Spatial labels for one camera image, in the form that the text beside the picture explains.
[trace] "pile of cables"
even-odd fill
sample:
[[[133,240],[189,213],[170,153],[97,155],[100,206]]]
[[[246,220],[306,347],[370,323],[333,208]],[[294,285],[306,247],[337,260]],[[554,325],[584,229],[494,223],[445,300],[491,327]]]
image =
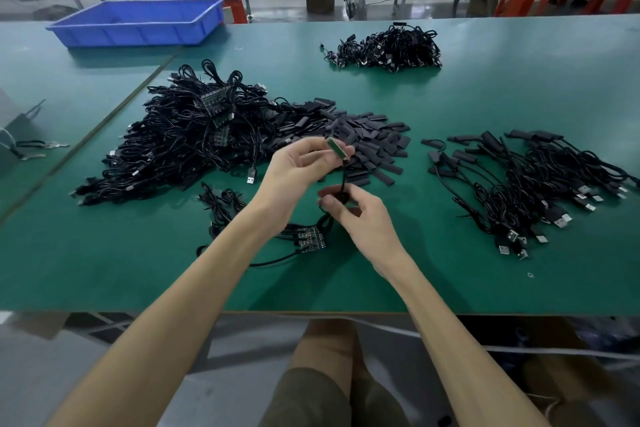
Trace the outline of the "pile of cables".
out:
[[[513,130],[505,136],[523,139],[527,151],[516,152],[503,137],[496,139],[489,131],[448,137],[450,142],[467,146],[451,156],[444,152],[443,140],[422,141],[437,149],[429,152],[433,163],[429,172],[454,195],[454,202],[481,231],[493,235],[495,245],[504,255],[513,252],[520,259],[527,258],[527,237],[548,243],[539,223],[566,227],[572,216],[560,204],[561,200],[594,212],[594,203],[605,200],[597,188],[612,199],[627,199],[625,181],[631,180],[640,187],[640,179],[603,161],[592,151],[576,148],[562,135],[544,130]],[[468,147],[471,142],[477,142],[477,147]],[[498,178],[479,156],[486,156],[502,168],[504,179]],[[447,179],[467,184],[480,207],[471,205]]]
[[[394,183],[380,169],[397,174],[395,156],[406,156],[409,130],[403,122],[387,123],[386,115],[349,114],[335,101],[316,98],[304,105],[273,100],[259,83],[246,85],[240,71],[223,81],[212,61],[202,61],[212,81],[202,82],[188,65],[170,77],[171,86],[149,87],[154,95],[145,103],[146,115],[132,123],[124,142],[102,160],[102,177],[87,178],[72,196],[78,204],[147,199],[164,187],[187,189],[213,169],[248,167],[247,182],[257,179],[256,166],[267,162],[280,147],[310,135],[335,136],[356,146],[349,161],[348,181],[369,183],[373,174]]]
[[[335,194],[336,199],[341,203],[347,204],[349,201],[349,194],[344,190],[346,183],[346,172],[343,167],[342,173],[342,187],[340,191]],[[198,199],[206,204],[205,210],[211,210],[213,214],[213,221],[209,227],[209,235],[212,239],[215,239],[220,235],[231,220],[234,219],[236,214],[240,213],[246,206],[244,201],[240,198],[242,194],[237,193],[233,189],[225,189],[222,191],[214,190],[205,182],[200,183],[203,189],[203,193],[198,195]],[[326,248],[325,237],[331,231],[334,220],[332,216],[323,211],[323,215],[313,225],[299,225],[297,223],[287,223],[287,226],[277,236],[277,239],[292,242],[294,245],[294,251],[268,262],[252,263],[250,267],[262,267],[265,265],[273,265],[278,262],[290,259],[300,253],[316,252]],[[207,245],[202,245],[196,250],[196,254],[200,256],[202,252],[207,248]]]
[[[368,35],[361,42],[356,42],[355,34],[346,41],[340,40],[338,49],[326,51],[324,59],[339,67],[348,64],[383,66],[391,73],[402,67],[441,67],[440,49],[433,41],[436,36],[434,30],[425,32],[420,26],[394,22],[386,31]]]

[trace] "blue plastic crate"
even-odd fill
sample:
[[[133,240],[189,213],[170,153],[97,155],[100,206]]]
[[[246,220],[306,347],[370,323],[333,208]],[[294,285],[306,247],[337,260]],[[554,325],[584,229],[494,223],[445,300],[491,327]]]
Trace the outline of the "blue plastic crate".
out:
[[[68,48],[199,44],[223,20],[222,0],[101,2],[47,27]]]

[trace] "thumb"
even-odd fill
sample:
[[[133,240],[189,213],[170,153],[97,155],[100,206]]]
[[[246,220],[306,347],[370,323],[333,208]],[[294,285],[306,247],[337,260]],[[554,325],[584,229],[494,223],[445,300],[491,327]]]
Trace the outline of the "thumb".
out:
[[[333,219],[340,223],[347,231],[355,225],[355,220],[358,219],[344,204],[340,203],[340,201],[335,199],[331,194],[323,197],[320,204],[323,209],[333,216]]]
[[[342,165],[342,159],[338,157],[335,152],[328,151],[323,156],[317,158],[314,162],[305,167],[300,167],[300,171],[305,175],[305,180],[309,184],[322,179],[329,172],[333,171],[336,167]]]

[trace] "green table surface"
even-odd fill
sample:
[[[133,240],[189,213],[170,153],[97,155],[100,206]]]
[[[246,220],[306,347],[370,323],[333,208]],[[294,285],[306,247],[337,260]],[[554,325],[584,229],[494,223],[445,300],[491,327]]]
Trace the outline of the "green table surface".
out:
[[[69,50],[45,29],[47,25],[0,25],[0,88],[23,112],[46,99],[37,114],[21,115],[7,130],[16,140],[55,140],[70,146],[45,150],[46,158],[25,162],[0,148],[0,219],[176,51],[176,47]],[[6,135],[0,138],[8,141]]]
[[[223,78],[239,69],[245,82],[265,84],[272,97],[331,98],[352,113],[370,110],[408,123],[409,157],[397,159],[404,174],[394,176],[392,187],[372,178],[367,189],[383,198],[406,249],[456,313],[640,313],[639,193],[622,203],[609,198],[590,214],[568,205],[570,226],[546,227],[550,243],[532,245],[531,258],[518,261],[497,253],[492,237],[471,220],[456,218],[463,212],[428,174],[430,149],[420,144],[423,137],[544,128],[640,173],[640,18],[414,23],[437,30],[441,70],[392,75],[379,68],[338,70],[323,60],[320,42],[334,48],[340,37],[363,37],[385,29],[384,22],[235,25],[185,50],[154,84],[164,84],[181,63],[199,68],[201,59],[211,58]],[[145,99],[136,97],[0,229],[0,309],[140,310],[207,243],[210,216],[194,199],[197,185],[121,205],[82,207],[67,196],[100,173],[100,159],[143,115]],[[245,179],[243,172],[205,177],[251,197],[256,187]],[[332,174],[326,183],[338,181]],[[315,193],[322,185],[308,191],[294,221],[319,217]],[[323,252],[248,270],[226,309],[405,311],[344,230],[333,230],[328,241]],[[278,257],[286,245],[269,243],[257,258]]]

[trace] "usb connector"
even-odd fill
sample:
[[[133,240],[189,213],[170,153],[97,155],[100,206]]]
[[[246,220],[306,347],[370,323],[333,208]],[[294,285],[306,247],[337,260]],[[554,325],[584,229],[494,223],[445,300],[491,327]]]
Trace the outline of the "usb connector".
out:
[[[247,174],[247,177],[246,177],[246,183],[253,184],[255,182],[255,178],[257,175],[258,175],[258,171],[255,169],[255,167],[252,167],[251,169],[249,169],[249,174]]]

